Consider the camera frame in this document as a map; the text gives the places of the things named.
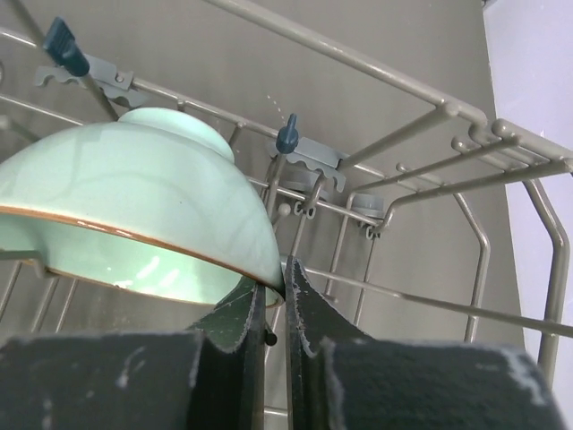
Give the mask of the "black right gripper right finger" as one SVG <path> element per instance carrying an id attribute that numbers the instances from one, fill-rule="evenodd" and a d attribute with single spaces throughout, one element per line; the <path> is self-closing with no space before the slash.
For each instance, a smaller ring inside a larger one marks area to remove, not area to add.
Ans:
<path id="1" fill-rule="evenodd" d="M 373 337 L 349 322 L 289 255 L 284 269 L 287 392 L 291 429 L 345 429 L 344 384 L 334 369 L 337 346 Z"/>

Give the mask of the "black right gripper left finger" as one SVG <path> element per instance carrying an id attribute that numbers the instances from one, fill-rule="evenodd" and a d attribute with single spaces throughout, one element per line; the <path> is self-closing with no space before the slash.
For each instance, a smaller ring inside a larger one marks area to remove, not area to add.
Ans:
<path id="1" fill-rule="evenodd" d="M 193 369 L 189 429 L 262 429 L 265 287 L 242 277 L 190 329 L 202 335 Z"/>

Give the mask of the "grey wire dish rack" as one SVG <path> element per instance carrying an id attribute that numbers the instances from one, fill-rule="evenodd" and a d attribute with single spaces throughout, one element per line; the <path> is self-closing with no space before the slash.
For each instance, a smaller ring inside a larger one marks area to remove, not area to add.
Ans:
<path id="1" fill-rule="evenodd" d="M 321 204 L 326 180 L 344 182 L 348 168 L 445 121 L 469 124 L 471 145 L 455 157 L 395 176 L 375 172 L 353 195 L 422 179 L 380 215 L 359 212 L 352 202 L 333 211 L 357 219 L 371 241 L 380 239 L 399 208 L 446 195 L 515 182 L 530 193 L 554 244 L 550 290 L 541 320 L 422 297 L 424 305 L 488 318 L 542 333 L 541 355 L 470 341 L 398 342 L 373 339 L 337 346 L 334 369 L 344 384 L 345 429 L 561 429 L 564 421 L 548 386 L 557 347 L 570 337 L 560 322 L 561 294 L 569 248 L 564 230 L 541 191 L 545 176 L 570 173 L 569 150 L 502 119 L 488 122 L 483 112 L 411 77 L 356 53 L 248 1 L 222 1 L 219 7 L 297 44 L 386 82 L 431 105 L 428 113 L 349 156 L 327 161 L 326 149 L 305 153 L 294 118 L 272 131 L 242 117 L 237 130 L 266 134 L 276 142 L 269 179 L 246 178 L 261 198 L 274 228 L 278 195 L 292 197 L 303 216 Z M 98 335 L 16 337 L 1 347 L 1 426 L 4 429 L 189 429 L 193 369 L 202 335 L 189 328 L 167 332 L 118 331 Z"/>

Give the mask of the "pale green ceramic bowl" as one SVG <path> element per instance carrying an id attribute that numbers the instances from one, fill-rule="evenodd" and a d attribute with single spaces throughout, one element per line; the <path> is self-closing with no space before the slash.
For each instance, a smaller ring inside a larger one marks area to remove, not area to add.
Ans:
<path id="1" fill-rule="evenodd" d="M 1 255 L 43 273 L 213 305 L 285 295 L 266 208 L 211 126 L 160 107 L 53 133 L 1 165 Z"/>

